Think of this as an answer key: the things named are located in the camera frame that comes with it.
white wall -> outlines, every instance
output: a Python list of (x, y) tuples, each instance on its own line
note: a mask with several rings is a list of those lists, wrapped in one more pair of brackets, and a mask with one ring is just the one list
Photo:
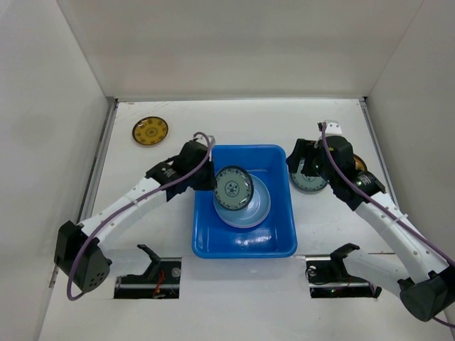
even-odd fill
[(0, 339), (29, 341), (107, 101), (55, 0), (0, 3)]
[[(455, 1), (425, 0), (368, 97), (404, 212), (455, 257)], [(455, 306), (449, 309), (455, 322)]]
[(106, 95), (367, 95), (422, 0), (58, 0)]

robotic arm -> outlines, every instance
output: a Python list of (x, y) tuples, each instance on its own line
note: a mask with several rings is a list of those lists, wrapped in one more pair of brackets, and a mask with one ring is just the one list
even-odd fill
[[(152, 279), (160, 258), (146, 245), (137, 249), (116, 250), (114, 241), (146, 212), (183, 193), (213, 190), (215, 174), (210, 150), (214, 141), (202, 133), (207, 146), (193, 139), (177, 156), (158, 163), (146, 172), (127, 194), (105, 210), (79, 224), (71, 221), (58, 231), (54, 262), (68, 275), (67, 295), (70, 300), (95, 290), (111, 273), (115, 276), (138, 276)], [(72, 296), (71, 283), (82, 291)]]
[(406, 219), (372, 173), (355, 169), (353, 147), (342, 137), (339, 123), (325, 121), (319, 128), (322, 139), (297, 140), (287, 159), (289, 172), (296, 173), (304, 158), (302, 173), (328, 181), (333, 194), (368, 222), (404, 264), (347, 244), (331, 254), (322, 271), (331, 281), (364, 278), (399, 297), (417, 319), (434, 318), (455, 301), (455, 266)]

blue plastic bin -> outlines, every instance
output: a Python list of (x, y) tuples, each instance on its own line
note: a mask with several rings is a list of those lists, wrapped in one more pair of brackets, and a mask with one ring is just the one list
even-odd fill
[(213, 192), (197, 191), (194, 204), (193, 251), (201, 258), (277, 258), (297, 249), (286, 154), (279, 146), (216, 146), (215, 172), (243, 167), (261, 179), (270, 192), (267, 218), (251, 229), (225, 224), (213, 207)]

light blue plate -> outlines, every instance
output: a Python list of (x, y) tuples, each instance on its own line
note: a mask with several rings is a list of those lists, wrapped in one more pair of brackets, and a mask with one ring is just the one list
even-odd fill
[(271, 200), (267, 186), (258, 177), (251, 175), (251, 178), (255, 193), (248, 206), (242, 210), (226, 210), (213, 196), (216, 212), (222, 221), (232, 227), (249, 229), (263, 222), (270, 212)]

blue container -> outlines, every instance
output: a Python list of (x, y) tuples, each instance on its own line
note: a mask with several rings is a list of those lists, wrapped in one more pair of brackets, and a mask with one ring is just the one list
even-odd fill
[(272, 201), (267, 218), (251, 229), (225, 224), (213, 206), (212, 191), (197, 191), (194, 203), (193, 251), (201, 258), (288, 257), (297, 249), (286, 154), (279, 146), (216, 146), (215, 173), (236, 165), (267, 186)]

